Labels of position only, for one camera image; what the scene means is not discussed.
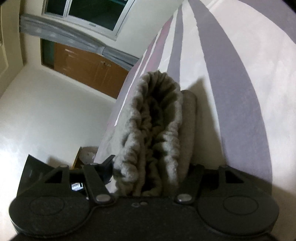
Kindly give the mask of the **grey fleece pants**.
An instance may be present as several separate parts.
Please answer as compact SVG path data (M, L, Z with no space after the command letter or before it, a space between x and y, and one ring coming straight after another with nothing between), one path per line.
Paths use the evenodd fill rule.
M174 195L193 155L197 98L166 73L136 84L111 138L117 195Z

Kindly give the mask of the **cardboard box with clutter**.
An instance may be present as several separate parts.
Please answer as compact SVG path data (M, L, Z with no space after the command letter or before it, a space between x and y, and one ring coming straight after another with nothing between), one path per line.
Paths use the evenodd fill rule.
M72 165L72 169L79 169L83 165L93 163L97 151L97 146L80 147Z

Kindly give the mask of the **brown wooden door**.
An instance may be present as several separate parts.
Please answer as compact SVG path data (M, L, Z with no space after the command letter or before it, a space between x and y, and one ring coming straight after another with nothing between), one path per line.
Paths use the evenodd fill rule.
M95 53L41 39L42 64L114 99L128 71Z

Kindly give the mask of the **pink striped bed blanket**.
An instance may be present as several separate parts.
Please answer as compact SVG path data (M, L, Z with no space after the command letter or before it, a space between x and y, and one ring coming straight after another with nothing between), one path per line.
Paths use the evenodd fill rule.
M198 99L193 159L255 177L295 240L295 12L284 1L184 1L128 74L95 160L140 78L168 73Z

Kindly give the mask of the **grey window curtain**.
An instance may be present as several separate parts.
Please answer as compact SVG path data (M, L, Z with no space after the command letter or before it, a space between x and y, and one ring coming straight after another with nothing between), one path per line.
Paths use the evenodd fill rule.
M114 49L84 32L41 16L22 14L20 32L98 54L128 71L138 61L137 57Z

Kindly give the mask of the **white framed window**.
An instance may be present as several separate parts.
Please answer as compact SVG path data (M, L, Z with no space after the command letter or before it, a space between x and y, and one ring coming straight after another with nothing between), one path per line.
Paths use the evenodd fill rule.
M116 40L133 4L133 0L44 1L42 14Z

